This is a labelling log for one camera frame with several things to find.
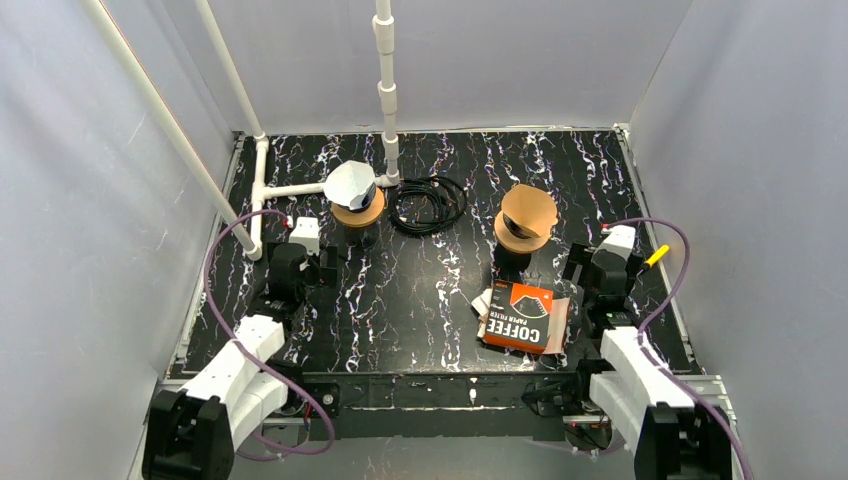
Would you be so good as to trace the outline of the brown paper filter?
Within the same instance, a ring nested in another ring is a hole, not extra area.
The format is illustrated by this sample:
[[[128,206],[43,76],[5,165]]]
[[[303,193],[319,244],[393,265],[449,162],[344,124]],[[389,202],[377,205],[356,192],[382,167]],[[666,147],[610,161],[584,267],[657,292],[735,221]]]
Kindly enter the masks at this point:
[[[501,212],[539,234],[539,238],[548,235],[558,222],[557,206],[551,195],[526,184],[518,184],[506,193]]]

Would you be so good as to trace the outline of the white paper coffee filter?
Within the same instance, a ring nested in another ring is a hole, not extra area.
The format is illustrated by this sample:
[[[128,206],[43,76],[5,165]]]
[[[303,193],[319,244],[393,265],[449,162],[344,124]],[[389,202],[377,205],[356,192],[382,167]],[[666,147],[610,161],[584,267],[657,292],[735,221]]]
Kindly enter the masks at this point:
[[[367,163],[349,160],[330,172],[324,182],[324,194],[333,203],[346,190],[359,192],[375,184],[373,167]]]

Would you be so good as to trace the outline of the blue plastic dripper cone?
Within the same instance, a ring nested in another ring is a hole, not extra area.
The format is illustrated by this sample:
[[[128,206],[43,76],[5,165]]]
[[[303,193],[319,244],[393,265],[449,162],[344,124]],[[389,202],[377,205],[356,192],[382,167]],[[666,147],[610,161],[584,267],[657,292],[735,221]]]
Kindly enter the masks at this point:
[[[362,212],[364,210],[367,210],[373,203],[374,198],[377,194],[377,190],[378,187],[375,184],[372,184],[359,192],[346,190],[343,193],[339,194],[337,199],[334,200],[333,203],[342,208],[343,210],[349,212]]]

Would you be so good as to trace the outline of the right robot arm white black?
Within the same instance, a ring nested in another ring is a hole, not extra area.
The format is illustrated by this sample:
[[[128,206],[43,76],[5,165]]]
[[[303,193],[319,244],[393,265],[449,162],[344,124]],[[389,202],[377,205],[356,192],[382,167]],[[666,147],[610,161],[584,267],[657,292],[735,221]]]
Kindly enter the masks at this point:
[[[574,244],[567,258],[563,276],[583,291],[579,311],[598,351],[579,362],[574,396],[611,420],[636,478],[731,479],[726,413],[692,399],[690,385],[657,362],[627,306],[646,267],[634,244],[633,229],[618,226],[596,247]]]

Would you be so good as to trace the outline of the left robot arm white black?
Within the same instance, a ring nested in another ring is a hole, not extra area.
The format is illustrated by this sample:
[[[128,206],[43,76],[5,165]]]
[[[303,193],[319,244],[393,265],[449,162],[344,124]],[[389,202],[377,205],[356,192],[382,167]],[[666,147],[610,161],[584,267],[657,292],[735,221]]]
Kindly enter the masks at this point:
[[[263,421],[282,409],[298,367],[274,360],[312,288],[338,284],[338,249],[314,253],[273,243],[267,273],[246,315],[219,353],[177,390],[153,398],[141,463],[144,479],[226,479],[236,453]]]

